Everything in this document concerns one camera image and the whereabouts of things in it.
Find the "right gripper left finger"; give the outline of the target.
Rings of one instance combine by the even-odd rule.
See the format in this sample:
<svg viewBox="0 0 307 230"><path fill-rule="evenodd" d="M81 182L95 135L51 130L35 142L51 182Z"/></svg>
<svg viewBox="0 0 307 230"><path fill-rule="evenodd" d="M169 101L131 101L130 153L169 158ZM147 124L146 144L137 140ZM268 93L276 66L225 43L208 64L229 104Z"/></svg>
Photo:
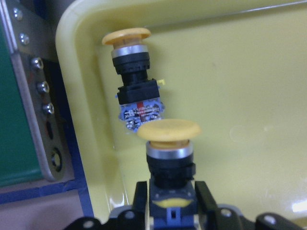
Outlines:
<svg viewBox="0 0 307 230"><path fill-rule="evenodd" d="M131 212L133 217L131 219L132 230L145 230L147 228L147 200L148 200L148 185L146 181L136 183L134 199L132 203Z"/></svg>

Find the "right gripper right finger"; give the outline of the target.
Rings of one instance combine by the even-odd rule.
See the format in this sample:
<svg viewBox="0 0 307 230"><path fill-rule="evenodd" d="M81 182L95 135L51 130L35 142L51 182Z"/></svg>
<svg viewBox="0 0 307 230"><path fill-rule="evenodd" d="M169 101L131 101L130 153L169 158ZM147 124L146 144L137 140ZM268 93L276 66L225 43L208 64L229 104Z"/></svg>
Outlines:
<svg viewBox="0 0 307 230"><path fill-rule="evenodd" d="M220 229L220 210L204 181L195 182L195 192L198 200L198 217L202 230Z"/></svg>

